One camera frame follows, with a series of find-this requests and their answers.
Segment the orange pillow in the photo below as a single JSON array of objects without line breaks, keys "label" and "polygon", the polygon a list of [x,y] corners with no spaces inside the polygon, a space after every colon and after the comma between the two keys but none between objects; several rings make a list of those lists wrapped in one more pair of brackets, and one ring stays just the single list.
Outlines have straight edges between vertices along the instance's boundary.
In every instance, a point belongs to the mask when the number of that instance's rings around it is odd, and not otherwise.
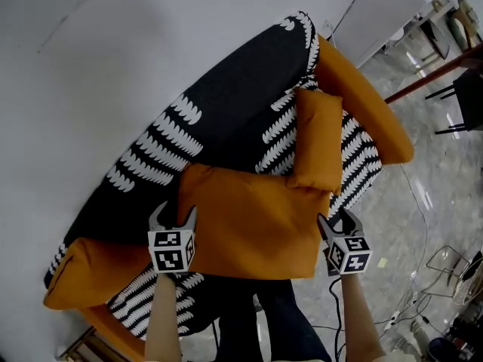
[{"label": "orange pillow", "polygon": [[340,194],[342,183],[342,98],[297,90],[297,142],[290,188],[309,187]]},{"label": "orange pillow", "polygon": [[287,177],[202,164],[185,169],[178,222],[198,208],[190,271],[253,279],[312,278],[330,193],[289,189]]},{"label": "orange pillow", "polygon": [[55,271],[44,305],[54,310],[102,305],[132,282],[150,261],[146,245],[78,238]]}]

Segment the black pants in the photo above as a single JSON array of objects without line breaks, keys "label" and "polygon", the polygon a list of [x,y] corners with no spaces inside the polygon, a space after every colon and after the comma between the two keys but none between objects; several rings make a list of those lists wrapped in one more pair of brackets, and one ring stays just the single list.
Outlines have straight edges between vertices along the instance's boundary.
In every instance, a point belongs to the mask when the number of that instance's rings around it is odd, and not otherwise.
[{"label": "black pants", "polygon": [[272,360],[330,362],[320,338],[295,302],[291,281],[250,281],[236,291],[220,316],[220,347],[216,362],[262,362],[257,314],[252,296],[258,295],[269,326]]}]

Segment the forearm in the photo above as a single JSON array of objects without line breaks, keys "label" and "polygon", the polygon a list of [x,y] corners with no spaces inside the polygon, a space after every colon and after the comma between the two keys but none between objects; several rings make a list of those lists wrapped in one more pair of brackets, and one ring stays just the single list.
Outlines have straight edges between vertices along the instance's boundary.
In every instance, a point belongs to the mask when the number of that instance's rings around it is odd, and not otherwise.
[{"label": "forearm", "polygon": [[176,287],[174,282],[163,274],[158,276],[152,298],[144,357],[156,362],[181,362]]},{"label": "forearm", "polygon": [[342,294],[349,362],[373,361],[384,356],[379,335],[356,275],[343,275]]}]

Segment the tiled floor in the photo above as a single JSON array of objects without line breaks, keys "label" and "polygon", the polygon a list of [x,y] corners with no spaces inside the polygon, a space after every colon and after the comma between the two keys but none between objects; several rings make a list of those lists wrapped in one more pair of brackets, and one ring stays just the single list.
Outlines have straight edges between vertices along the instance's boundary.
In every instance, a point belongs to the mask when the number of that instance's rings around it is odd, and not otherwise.
[{"label": "tiled floor", "polygon": [[[387,54],[374,56],[361,71],[387,97],[418,78],[408,53],[417,62],[430,52],[423,37],[416,34]],[[390,318],[396,309],[402,311],[405,304],[400,301],[409,289],[418,293],[435,280],[438,272],[425,264],[437,249],[450,244],[471,258],[483,244],[483,133],[436,136],[434,131],[446,128],[449,120],[461,122],[460,109],[454,97],[424,99],[451,84],[459,73],[446,75],[391,105],[414,144],[414,160],[403,166],[384,167],[373,187],[352,209],[374,246],[371,267],[361,276],[361,282],[376,322]],[[377,267],[381,258],[387,259],[384,268]],[[334,298],[328,292],[330,282],[324,262],[319,262],[315,278],[294,281],[299,306],[314,325],[337,327]],[[450,292],[444,283],[435,287],[439,292]],[[334,290],[340,296],[340,286]],[[423,313],[442,331],[459,308],[449,298],[434,296]],[[413,315],[415,307],[403,318]],[[265,360],[269,360],[269,334],[263,313],[259,316],[260,344]],[[390,350],[400,334],[408,333],[410,323],[402,321],[385,333],[382,342],[386,349]],[[377,326],[381,334],[385,326]],[[428,325],[423,328],[430,337],[438,335]],[[335,332],[317,332],[333,355]],[[185,358],[213,360],[216,349],[212,334],[210,328],[184,339]]]}]

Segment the floor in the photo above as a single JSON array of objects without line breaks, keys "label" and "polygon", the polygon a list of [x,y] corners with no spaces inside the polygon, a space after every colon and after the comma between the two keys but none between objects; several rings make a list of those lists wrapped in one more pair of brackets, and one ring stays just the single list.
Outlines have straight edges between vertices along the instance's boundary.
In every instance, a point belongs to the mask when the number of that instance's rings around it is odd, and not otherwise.
[{"label": "floor", "polygon": [[[397,48],[375,55],[361,71],[382,97],[388,97],[419,78],[414,74],[414,64],[430,52],[423,36],[417,33]],[[371,267],[360,278],[376,322],[386,321],[396,309],[405,309],[413,293],[418,299],[424,297],[420,291],[438,276],[437,271],[426,267],[426,262],[438,249],[448,244],[472,258],[483,244],[483,133],[436,136],[435,130],[462,121],[460,109],[454,97],[442,101],[424,99],[451,84],[459,74],[455,71],[446,75],[391,105],[414,144],[414,160],[384,167],[372,188],[352,209],[374,247]],[[381,258],[387,259],[387,263],[379,268]],[[446,266],[453,261],[454,256],[449,253],[438,256],[432,264]],[[451,293],[452,285],[446,287],[443,279],[432,287],[432,292]],[[319,262],[315,278],[294,281],[298,304],[311,324],[337,327],[335,302],[328,291],[331,282],[325,262]],[[334,291],[340,296],[340,285]],[[420,311],[427,303],[425,298]],[[444,331],[459,309],[451,299],[433,296],[422,313],[437,331]],[[416,305],[401,318],[415,314]],[[269,360],[266,320],[262,312],[258,315],[260,347],[265,360]],[[401,335],[414,342],[408,335],[410,324],[411,320],[402,321],[386,332],[386,324],[377,325],[380,334],[384,334],[381,339],[387,351]],[[438,335],[430,325],[423,324],[423,329],[430,337]],[[335,332],[317,329],[317,333],[333,356]],[[339,347],[343,343],[341,335]],[[213,360],[216,354],[211,328],[183,339],[182,345],[186,360]]]}]

